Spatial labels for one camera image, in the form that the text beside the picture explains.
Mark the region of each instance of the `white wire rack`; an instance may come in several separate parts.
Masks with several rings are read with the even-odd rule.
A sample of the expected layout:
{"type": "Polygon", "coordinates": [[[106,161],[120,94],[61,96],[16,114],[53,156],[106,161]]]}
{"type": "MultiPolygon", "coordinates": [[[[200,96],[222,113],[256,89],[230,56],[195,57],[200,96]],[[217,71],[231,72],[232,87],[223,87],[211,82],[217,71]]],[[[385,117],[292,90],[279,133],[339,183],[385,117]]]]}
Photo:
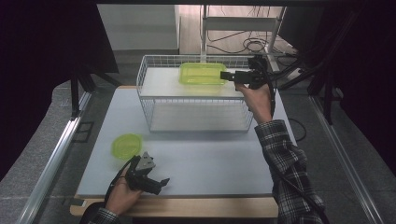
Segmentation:
{"type": "MultiPolygon", "coordinates": [[[[200,55],[144,56],[137,93],[152,132],[247,132],[252,121],[243,95],[225,86],[185,86],[178,83],[183,63],[199,63],[200,55]]],[[[248,69],[246,56],[206,56],[227,70],[248,69]]]]}

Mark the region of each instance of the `hand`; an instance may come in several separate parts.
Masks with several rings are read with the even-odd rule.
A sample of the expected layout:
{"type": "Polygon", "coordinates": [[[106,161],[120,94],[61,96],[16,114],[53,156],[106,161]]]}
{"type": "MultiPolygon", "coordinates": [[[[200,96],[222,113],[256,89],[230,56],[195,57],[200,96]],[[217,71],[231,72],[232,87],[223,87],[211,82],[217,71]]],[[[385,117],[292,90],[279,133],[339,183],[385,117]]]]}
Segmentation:
{"type": "Polygon", "coordinates": [[[253,113],[253,118],[257,123],[260,124],[272,120],[271,93],[267,84],[257,90],[252,90],[244,84],[235,83],[235,88],[244,94],[247,107],[253,113]]]}
{"type": "Polygon", "coordinates": [[[124,177],[127,170],[128,167],[122,171],[121,177],[116,182],[106,204],[106,209],[118,216],[131,209],[143,192],[142,190],[131,190],[129,188],[124,177]]]}

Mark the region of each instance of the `yellow-green plastic container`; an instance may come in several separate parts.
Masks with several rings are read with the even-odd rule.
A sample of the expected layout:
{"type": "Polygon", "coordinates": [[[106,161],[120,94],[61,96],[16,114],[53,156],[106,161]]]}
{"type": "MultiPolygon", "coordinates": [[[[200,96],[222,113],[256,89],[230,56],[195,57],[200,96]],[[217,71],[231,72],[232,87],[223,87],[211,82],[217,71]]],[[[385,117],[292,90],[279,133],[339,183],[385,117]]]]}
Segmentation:
{"type": "Polygon", "coordinates": [[[185,85],[223,85],[220,72],[227,68],[222,63],[183,63],[180,66],[179,82],[185,85]]]}
{"type": "Polygon", "coordinates": [[[127,133],[116,138],[111,146],[111,153],[121,160],[129,160],[137,155],[142,148],[142,137],[138,134],[127,133]]]}

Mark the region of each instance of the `plaid sleeve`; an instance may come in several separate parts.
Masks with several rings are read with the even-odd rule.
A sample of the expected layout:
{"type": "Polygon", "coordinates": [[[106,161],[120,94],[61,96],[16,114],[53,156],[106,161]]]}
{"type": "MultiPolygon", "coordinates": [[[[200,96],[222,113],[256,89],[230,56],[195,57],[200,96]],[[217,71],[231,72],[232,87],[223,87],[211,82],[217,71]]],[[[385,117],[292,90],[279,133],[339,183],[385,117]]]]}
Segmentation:
{"type": "Polygon", "coordinates": [[[294,146],[283,120],[259,124],[255,128],[262,145],[264,158],[271,160],[274,180],[273,196],[278,204],[278,223],[322,223],[309,204],[286,183],[281,181],[274,169],[279,170],[293,185],[324,210],[324,203],[314,192],[306,173],[305,153],[294,146]]]}
{"type": "Polygon", "coordinates": [[[116,214],[105,208],[100,208],[90,224],[120,224],[120,221],[116,214]]]}

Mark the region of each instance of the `black curtain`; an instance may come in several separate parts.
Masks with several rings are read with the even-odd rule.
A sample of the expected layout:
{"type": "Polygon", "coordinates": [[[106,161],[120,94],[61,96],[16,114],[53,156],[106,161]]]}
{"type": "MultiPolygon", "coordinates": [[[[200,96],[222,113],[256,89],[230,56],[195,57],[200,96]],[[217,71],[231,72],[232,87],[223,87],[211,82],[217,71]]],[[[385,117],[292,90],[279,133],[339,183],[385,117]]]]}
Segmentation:
{"type": "Polygon", "coordinates": [[[0,179],[45,117],[53,89],[85,64],[118,72],[96,5],[0,1],[0,179]]]}
{"type": "Polygon", "coordinates": [[[369,1],[334,60],[341,107],[396,174],[396,6],[369,1]]]}

